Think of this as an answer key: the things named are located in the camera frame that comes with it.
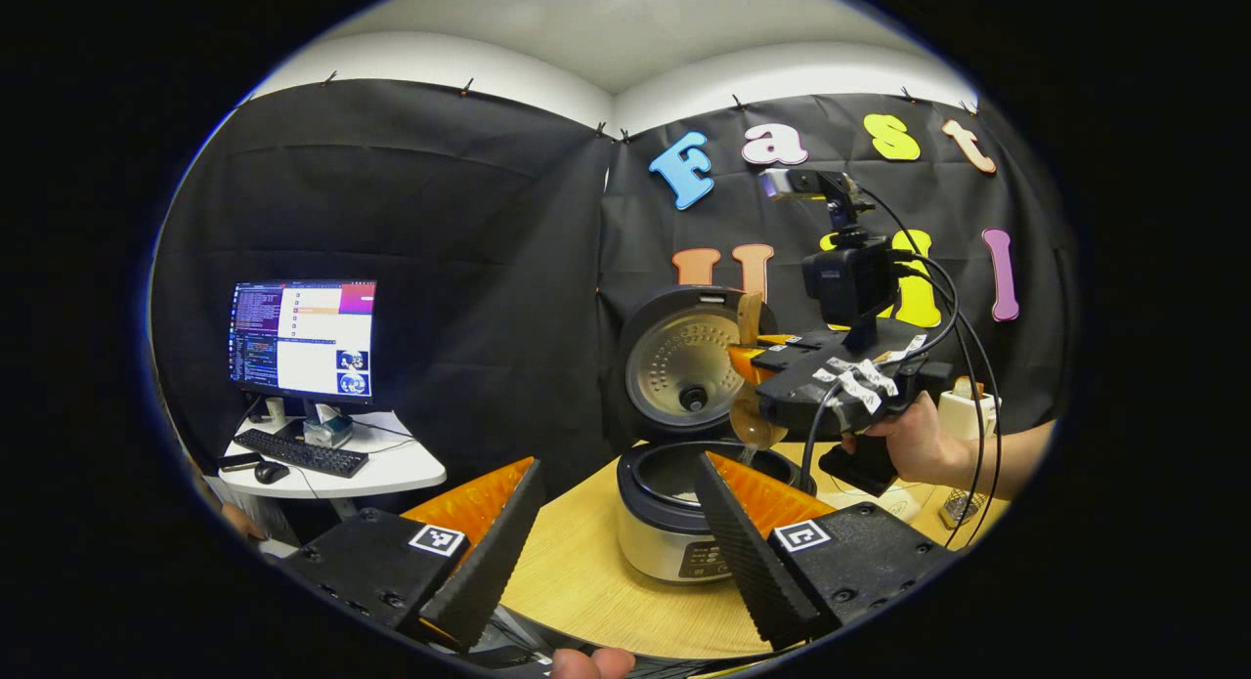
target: wooden table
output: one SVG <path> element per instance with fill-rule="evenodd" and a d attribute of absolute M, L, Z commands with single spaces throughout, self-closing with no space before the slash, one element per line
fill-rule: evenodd
<path fill-rule="evenodd" d="M 813 461 L 831 446 L 818 444 Z M 803 444 L 781 443 L 774 450 L 798 461 Z M 813 469 L 818 493 L 837 491 L 831 475 Z M 938 518 L 950 491 L 929 484 L 908 489 L 922 504 L 911 525 L 938 544 L 951 534 Z M 631 566 L 617 546 L 619 505 L 617 460 L 544 505 L 502 605 L 565 635 L 641 655 L 722 659 L 771 651 L 756 634 L 733 580 L 676 585 Z M 1006 505 L 992 501 L 978 536 Z M 968 541 L 972 528 L 961 526 L 952 549 Z"/>

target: human hand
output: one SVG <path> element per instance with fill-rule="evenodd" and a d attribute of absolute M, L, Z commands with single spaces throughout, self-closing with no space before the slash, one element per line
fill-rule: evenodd
<path fill-rule="evenodd" d="M 886 438 L 891 463 L 906 481 L 955 486 L 972 475 L 967 445 L 942 431 L 938 408 L 926 391 L 906 411 L 867 426 L 863 434 Z M 856 435 L 844 433 L 843 448 L 856 454 Z"/>
<path fill-rule="evenodd" d="M 623 679 L 634 669 L 634 655 L 618 648 L 599 648 L 590 656 L 569 649 L 552 653 L 552 679 Z"/>

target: white wall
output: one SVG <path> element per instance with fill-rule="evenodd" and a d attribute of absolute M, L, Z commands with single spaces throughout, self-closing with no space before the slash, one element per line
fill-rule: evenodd
<path fill-rule="evenodd" d="M 494 44 L 445 34 L 357 34 L 311 44 L 279 65 L 254 95 L 322 83 L 334 70 L 335 81 L 394 79 L 464 88 L 473 79 L 470 91 L 534 105 L 589 128 L 612 120 L 612 96 L 568 70 Z"/>
<path fill-rule="evenodd" d="M 792 43 L 734 51 L 686 65 L 620 91 L 608 129 L 631 135 L 674 119 L 783 96 L 881 93 L 976 108 L 977 93 L 946 65 L 849 43 Z"/>

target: black curtain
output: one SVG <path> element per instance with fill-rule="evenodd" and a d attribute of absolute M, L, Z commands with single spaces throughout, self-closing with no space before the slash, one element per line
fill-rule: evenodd
<path fill-rule="evenodd" d="M 906 124 L 908 136 L 921 148 L 919 158 L 884 159 L 863 125 L 868 114 L 894 115 Z M 993 175 L 975 168 L 942 131 L 948 119 L 975 133 L 981 153 L 996 163 Z M 819 239 L 831 231 L 829 216 L 823 203 L 773 201 L 764 195 L 757 179 L 764 166 L 747 163 L 742 155 L 744 133 L 764 123 L 787 124 L 799 133 L 808 159 L 797 168 L 846 171 L 883 199 L 908 229 L 929 234 L 933 244 L 928 255 L 951 273 L 961 313 L 973 324 L 990 355 L 1003 398 L 1003 429 L 1023 430 L 1056 416 L 1067 369 L 1063 354 L 1072 338 L 1066 311 L 1073 309 L 1071 288 L 1063 280 L 1066 268 L 1057 259 L 1057 253 L 1072 251 L 1061 225 L 1057 194 L 1042 168 L 1015 139 L 1015 131 L 997 115 L 988 118 L 898 96 L 822 95 L 758 101 L 742 110 L 731 108 L 679 119 L 618 145 L 602 204 L 599 296 L 605 329 L 600 371 L 609 371 L 618 348 L 613 328 L 619 329 L 648 293 L 676 284 L 678 270 L 672 256 L 688 248 L 719 251 L 713 283 L 741 288 L 742 269 L 732 256 L 734 248 L 769 244 L 774 255 L 768 261 L 768 305 L 779 328 L 794 333 L 822 325 L 817 301 L 804 294 L 799 265 L 804 256 L 819 251 Z M 678 211 L 674 190 L 648 166 L 688 131 L 701 131 L 708 139 L 698 149 L 712 164 L 712 170 L 702 175 L 711 176 L 714 186 Z M 864 213 L 861 224 L 887 238 L 898 230 L 882 210 Z M 991 314 L 995 279 L 991 253 L 982 239 L 986 229 L 1011 235 L 1015 293 L 1021 309 L 1016 319 L 1007 321 L 996 321 Z M 936 305 L 942 306 L 937 298 Z M 934 360 L 957 364 L 957 373 L 967 371 L 955 338 L 931 354 Z M 973 359 L 975 368 L 981 369 L 976 351 Z M 978 379 L 990 386 L 985 370 Z"/>
<path fill-rule="evenodd" d="M 205 471 L 243 415 L 239 281 L 375 279 L 375 405 L 464 481 L 522 456 L 558 495 L 602 444 L 595 275 L 607 136 L 419 83 L 290 88 L 234 110 L 184 180 L 154 270 L 153 340 Z"/>

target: handle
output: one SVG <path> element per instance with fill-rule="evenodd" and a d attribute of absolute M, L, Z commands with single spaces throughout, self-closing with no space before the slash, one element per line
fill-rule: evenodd
<path fill-rule="evenodd" d="M 886 438 L 874 435 L 857 435 L 854 455 L 836 444 L 817 460 L 817 466 L 874 498 L 884 494 L 899 478 L 886 449 Z"/>

